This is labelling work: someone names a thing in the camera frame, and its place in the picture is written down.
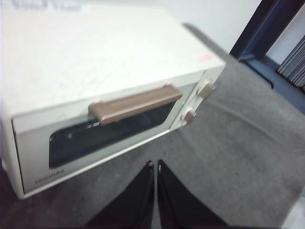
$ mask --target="white surface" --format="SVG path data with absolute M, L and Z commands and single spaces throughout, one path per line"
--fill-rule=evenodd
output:
M 1 106 L 10 115 L 223 65 L 159 8 L 1 13 Z
M 191 23 L 229 53 L 261 0 L 107 0 L 106 2 L 162 6 L 176 20 L 181 23 Z
M 305 5 L 301 7 L 299 12 L 267 52 L 267 56 L 274 62 L 281 64 L 305 35 L 304 23 Z
M 298 201 L 288 214 L 282 229 L 304 229 L 305 228 L 305 188 Z

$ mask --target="white toaster oven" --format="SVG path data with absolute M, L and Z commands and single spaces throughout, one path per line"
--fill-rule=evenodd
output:
M 162 9 L 43 2 L 1 9 L 1 158 L 19 198 L 191 122 L 225 65 Z

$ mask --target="glass window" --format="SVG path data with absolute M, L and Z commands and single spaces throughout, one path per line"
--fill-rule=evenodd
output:
M 58 130 L 50 136 L 49 167 L 55 168 L 162 124 L 173 103 L 107 125 L 92 119 Z

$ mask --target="oven handle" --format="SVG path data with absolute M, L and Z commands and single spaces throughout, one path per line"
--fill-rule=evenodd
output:
M 89 106 L 89 113 L 105 125 L 177 101 L 182 93 L 168 84 L 162 88 Z

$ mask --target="brand logo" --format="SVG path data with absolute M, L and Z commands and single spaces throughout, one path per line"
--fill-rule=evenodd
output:
M 38 180 L 35 180 L 35 184 L 38 184 L 38 183 L 40 183 L 40 182 L 42 182 L 42 181 L 45 181 L 45 180 L 48 180 L 48 179 L 50 179 L 50 178 L 52 178 L 52 177 L 54 177 L 54 176 L 57 176 L 58 174 L 63 173 L 63 172 L 64 172 L 63 169 L 62 169 L 62 170 L 58 170 L 58 171 L 56 171 L 55 173 L 49 174 L 49 175 L 47 175 L 47 176 L 45 176 L 45 177 L 43 177 L 43 178 L 40 178 L 40 179 L 38 179 Z

